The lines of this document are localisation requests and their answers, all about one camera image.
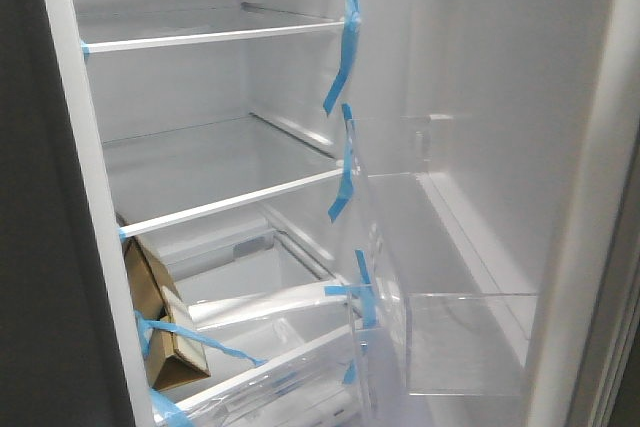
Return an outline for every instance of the glass shelf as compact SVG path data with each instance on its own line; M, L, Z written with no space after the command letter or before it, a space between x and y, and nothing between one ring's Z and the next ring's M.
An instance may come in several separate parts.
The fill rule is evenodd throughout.
M408 384L414 395L517 396L524 366L514 338L528 339L514 311L535 308L533 294L410 296Z
M127 236L263 200L341 174L336 161L255 118L107 142Z
M78 16L91 54L227 40L339 31L344 22L241 7Z

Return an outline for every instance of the cardboard box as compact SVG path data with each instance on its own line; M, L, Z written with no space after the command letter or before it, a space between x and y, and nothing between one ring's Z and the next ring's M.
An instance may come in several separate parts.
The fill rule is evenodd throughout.
M195 330L165 265L135 238L127 239L123 250L134 309L145 319ZM161 330L153 331L145 368L149 385L158 390L211 375L202 344Z
M169 303L167 315L161 320L195 330L187 306L166 286L162 290ZM202 344L162 330L154 330L151 335L145 367L149 385L157 390L206 379L211 375Z

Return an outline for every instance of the transparent shelf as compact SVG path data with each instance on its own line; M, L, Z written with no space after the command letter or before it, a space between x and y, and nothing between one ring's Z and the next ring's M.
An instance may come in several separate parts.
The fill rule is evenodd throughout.
M344 380L360 354L351 325L362 309L346 293L327 295L344 281L260 211L248 205L139 237L166 263L202 335L267 360L253 367L208 348L211 376L163 394L194 426L367 425L361 382Z
M127 236L338 177L336 161L255 118L103 144Z
M241 7L78 16L91 54L228 40L339 31L344 22Z
M530 294L410 296L410 393L519 395L524 365L513 346L531 332L514 312L535 307L536 299Z

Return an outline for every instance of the blue tape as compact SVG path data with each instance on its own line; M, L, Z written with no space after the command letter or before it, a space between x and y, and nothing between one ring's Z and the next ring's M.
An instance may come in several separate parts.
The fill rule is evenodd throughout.
M162 322L160 320L147 320L142 317L142 314L136 311L136 319L138 321L138 338L140 339L140 347L142 348L142 355L146 358L149 355L149 340L151 338L150 331L152 329L164 330L166 332L171 332L173 334L177 334L181 337L185 337L187 339L195 340L196 342L200 342L201 344L206 345L207 347L212 347L214 349L218 349L223 353L230 355L231 357L236 357L238 359L247 359L250 360L255 367L260 367L264 365L267 361L256 359L255 357L250 356L249 354L236 349L231 349L222 345L217 340L210 339L209 337L205 337L198 332L194 332L189 329L185 329L176 324L172 324L171 322Z
M344 373L344 377L342 378L343 384L353 384L356 381L357 371L356 371L356 363L355 361L351 361L349 363L349 367L347 367L347 371Z
M358 261L358 268L360 269L360 277L362 278L362 283L364 285L371 285L371 278L369 277L369 272L367 271L367 260L364 256L363 250L356 250L356 260Z
M180 407L154 389L149 389L151 402L168 427L193 427L193 423Z
M82 55L84 56L84 60L87 60L89 58L89 54L91 54L91 51L89 50L89 46L82 39L80 39L80 46L82 47Z
M349 292L360 299L362 303L362 326L365 329L371 329L378 325L378 317L376 313L376 298L371 287L371 277L367 270L367 260L364 251L358 249L355 251L356 260L358 261L358 269L360 270L361 286L355 285L328 285L324 288L325 295L347 295ZM362 345L362 353L366 354L367 345ZM353 384L357 377L356 364L352 360L344 374L342 383Z
M327 285L324 288L324 295L347 295L349 288L344 285Z
M340 68L322 104L327 115L331 113L333 107L336 105L336 101L351 73L351 68L355 62L356 52L358 50L358 37L361 23L359 1L346 0L342 44L340 47Z
M353 113L351 112L351 106L349 104L342 104L342 115L344 117L345 126L348 122L353 120ZM338 195L333 202L327 213L331 219L331 223L335 222L340 213L349 203L353 193L355 191L353 187L353 181L351 179L351 166L353 164L353 143L351 136L349 135L349 129L347 128L347 138L344 145L344 165L342 168L342 178L340 179L340 187L338 188Z

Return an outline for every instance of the refrigerator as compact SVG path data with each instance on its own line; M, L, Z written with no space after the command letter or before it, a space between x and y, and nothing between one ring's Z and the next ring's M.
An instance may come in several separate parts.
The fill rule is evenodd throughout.
M606 425L635 0L44 3L135 425ZM244 357L150 389L130 238Z

